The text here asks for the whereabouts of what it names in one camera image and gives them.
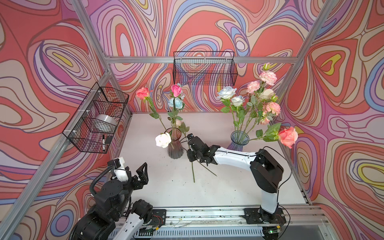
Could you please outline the pink grey glass vase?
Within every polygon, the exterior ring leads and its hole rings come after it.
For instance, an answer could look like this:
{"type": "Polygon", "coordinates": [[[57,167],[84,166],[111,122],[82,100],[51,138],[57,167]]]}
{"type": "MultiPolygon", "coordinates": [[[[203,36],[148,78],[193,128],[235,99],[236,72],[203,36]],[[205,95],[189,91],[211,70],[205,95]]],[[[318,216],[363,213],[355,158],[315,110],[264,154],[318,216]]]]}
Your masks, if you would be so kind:
{"type": "Polygon", "coordinates": [[[166,130],[166,133],[169,133],[171,136],[171,143],[167,147],[167,152],[168,155],[171,159],[179,159],[183,156],[184,153],[184,148],[181,144],[181,137],[182,137],[182,132],[175,128],[168,128],[166,130]]]}

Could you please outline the pale pink rose stem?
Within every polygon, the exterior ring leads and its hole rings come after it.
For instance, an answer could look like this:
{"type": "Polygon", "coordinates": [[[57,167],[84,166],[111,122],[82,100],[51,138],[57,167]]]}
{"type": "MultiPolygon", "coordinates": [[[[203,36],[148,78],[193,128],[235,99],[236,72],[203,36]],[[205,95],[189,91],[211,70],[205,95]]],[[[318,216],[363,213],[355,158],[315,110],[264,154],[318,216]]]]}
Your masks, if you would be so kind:
{"type": "MultiPolygon", "coordinates": [[[[187,133],[189,132],[189,127],[186,126],[186,124],[179,119],[176,119],[176,127],[181,131],[181,133],[184,135],[184,139],[187,138],[187,133]]],[[[191,169],[192,169],[192,175],[193,175],[193,183],[196,182],[195,178],[195,171],[194,171],[194,165],[191,163],[191,169]]]]}

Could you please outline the purple glass vase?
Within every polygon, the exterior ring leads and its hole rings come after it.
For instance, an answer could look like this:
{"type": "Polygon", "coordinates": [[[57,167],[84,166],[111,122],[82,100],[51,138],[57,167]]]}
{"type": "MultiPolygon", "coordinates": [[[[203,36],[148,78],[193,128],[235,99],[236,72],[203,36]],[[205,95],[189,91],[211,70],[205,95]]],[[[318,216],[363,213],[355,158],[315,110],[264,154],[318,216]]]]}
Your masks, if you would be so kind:
{"type": "Polygon", "coordinates": [[[231,134],[231,143],[227,147],[229,150],[233,151],[243,151],[243,147],[246,146],[250,141],[250,137],[243,131],[234,131],[231,134]]]}

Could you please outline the light blue carnation stem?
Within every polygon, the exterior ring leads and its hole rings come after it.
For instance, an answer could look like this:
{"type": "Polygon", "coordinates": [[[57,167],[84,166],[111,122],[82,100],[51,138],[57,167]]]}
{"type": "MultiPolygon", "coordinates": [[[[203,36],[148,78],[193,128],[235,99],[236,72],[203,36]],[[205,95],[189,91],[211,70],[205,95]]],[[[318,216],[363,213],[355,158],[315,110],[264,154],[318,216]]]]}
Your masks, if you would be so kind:
{"type": "Polygon", "coordinates": [[[171,98],[168,101],[169,112],[168,116],[171,121],[171,126],[173,129],[178,128],[181,124],[178,124],[177,121],[181,122],[183,120],[182,117],[179,116],[179,113],[184,109],[185,103],[180,97],[175,97],[171,94],[171,98]]]}

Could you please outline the blue white rose stem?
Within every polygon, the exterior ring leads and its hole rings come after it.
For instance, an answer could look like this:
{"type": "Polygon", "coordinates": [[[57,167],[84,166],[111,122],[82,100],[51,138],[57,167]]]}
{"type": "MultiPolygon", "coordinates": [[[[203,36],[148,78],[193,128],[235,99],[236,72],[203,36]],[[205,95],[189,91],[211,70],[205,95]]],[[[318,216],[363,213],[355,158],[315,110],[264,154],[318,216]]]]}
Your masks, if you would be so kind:
{"type": "Polygon", "coordinates": [[[246,115],[244,102],[245,102],[245,99],[243,96],[236,96],[231,99],[230,107],[233,113],[235,130],[238,131],[238,133],[242,130],[245,115],[246,115]]]}

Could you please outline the red pink rose stem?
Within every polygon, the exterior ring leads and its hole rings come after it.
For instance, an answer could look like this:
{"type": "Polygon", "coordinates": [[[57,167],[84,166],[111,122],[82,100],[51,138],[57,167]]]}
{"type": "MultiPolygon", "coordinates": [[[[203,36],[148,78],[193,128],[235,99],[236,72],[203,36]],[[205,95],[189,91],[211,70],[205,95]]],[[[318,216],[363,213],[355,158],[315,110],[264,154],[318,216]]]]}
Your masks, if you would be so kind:
{"type": "Polygon", "coordinates": [[[136,97],[138,97],[143,102],[147,102],[149,104],[149,108],[151,110],[150,116],[154,119],[159,120],[161,125],[163,126],[164,130],[166,130],[167,128],[164,125],[161,116],[157,112],[154,101],[150,96],[150,90],[147,87],[142,87],[136,91],[136,97]]]}

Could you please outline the large salmon pink rose stem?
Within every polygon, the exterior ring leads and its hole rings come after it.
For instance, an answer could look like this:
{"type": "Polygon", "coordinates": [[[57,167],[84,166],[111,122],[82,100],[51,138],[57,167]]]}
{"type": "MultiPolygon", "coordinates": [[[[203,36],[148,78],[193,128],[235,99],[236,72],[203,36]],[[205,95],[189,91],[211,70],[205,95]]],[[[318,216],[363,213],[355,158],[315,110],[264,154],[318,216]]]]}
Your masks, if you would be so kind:
{"type": "Polygon", "coordinates": [[[250,139],[250,141],[280,142],[282,145],[292,149],[298,137],[299,134],[295,128],[290,127],[281,130],[281,123],[278,123],[269,125],[265,132],[263,130],[257,130],[256,138],[250,139]]]}

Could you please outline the pink carnation stem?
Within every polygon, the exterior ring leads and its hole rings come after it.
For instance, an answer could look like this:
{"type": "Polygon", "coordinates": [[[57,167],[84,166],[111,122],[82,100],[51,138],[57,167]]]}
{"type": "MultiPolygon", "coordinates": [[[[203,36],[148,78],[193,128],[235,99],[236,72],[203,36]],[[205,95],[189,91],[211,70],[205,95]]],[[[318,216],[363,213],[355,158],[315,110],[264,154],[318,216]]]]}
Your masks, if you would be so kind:
{"type": "Polygon", "coordinates": [[[277,83],[277,75],[272,71],[272,64],[266,63],[262,66],[262,71],[257,80],[247,85],[247,111],[250,114],[252,108],[260,102],[276,102],[278,96],[271,89],[277,83]]]}

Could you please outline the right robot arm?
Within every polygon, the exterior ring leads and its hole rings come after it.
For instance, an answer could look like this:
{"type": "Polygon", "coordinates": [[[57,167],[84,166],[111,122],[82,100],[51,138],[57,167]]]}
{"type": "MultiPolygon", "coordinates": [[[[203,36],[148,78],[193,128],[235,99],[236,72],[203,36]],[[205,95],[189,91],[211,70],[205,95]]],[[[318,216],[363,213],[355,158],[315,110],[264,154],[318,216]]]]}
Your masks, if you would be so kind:
{"type": "Polygon", "coordinates": [[[199,137],[187,135],[188,159],[206,165],[227,165],[250,171],[262,191],[261,214],[272,216],[278,209],[279,184],[283,178],[283,167],[272,155],[260,149],[258,152],[240,152],[229,150],[218,145],[208,146],[199,137]]]}

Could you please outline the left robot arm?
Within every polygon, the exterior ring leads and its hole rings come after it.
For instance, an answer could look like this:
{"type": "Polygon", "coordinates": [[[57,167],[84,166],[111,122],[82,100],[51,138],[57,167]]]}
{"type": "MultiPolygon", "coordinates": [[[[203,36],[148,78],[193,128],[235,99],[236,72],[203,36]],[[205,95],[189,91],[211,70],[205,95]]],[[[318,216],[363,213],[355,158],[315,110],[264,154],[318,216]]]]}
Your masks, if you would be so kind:
{"type": "Polygon", "coordinates": [[[153,206],[144,200],[138,200],[129,207],[133,191],[142,189],[148,181],[147,163],[137,169],[136,176],[132,176],[129,168],[123,167],[118,159],[109,161],[107,169],[90,185],[90,192],[96,203],[75,224],[69,239],[106,240],[122,217],[126,217],[126,222],[115,239],[131,239],[153,217],[153,206]]]}

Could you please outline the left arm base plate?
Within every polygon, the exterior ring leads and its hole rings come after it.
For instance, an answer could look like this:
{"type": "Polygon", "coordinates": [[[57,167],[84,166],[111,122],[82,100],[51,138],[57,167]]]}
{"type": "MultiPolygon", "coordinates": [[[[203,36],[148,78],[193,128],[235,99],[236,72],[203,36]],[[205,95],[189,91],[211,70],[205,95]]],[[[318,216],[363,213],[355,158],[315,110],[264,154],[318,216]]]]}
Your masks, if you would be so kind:
{"type": "Polygon", "coordinates": [[[154,209],[149,226],[152,226],[153,228],[160,228],[166,223],[166,216],[166,209],[154,209]]]}

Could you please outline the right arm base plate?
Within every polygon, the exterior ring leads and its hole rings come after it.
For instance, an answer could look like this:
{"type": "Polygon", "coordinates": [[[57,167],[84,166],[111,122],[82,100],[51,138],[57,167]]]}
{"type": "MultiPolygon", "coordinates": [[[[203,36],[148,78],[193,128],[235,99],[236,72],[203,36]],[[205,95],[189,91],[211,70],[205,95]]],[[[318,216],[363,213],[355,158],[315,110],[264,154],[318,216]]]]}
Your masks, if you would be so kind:
{"type": "Polygon", "coordinates": [[[245,208],[242,215],[247,224],[272,224],[284,225],[287,223],[282,208],[277,208],[273,214],[264,211],[262,208],[245,208]]]}

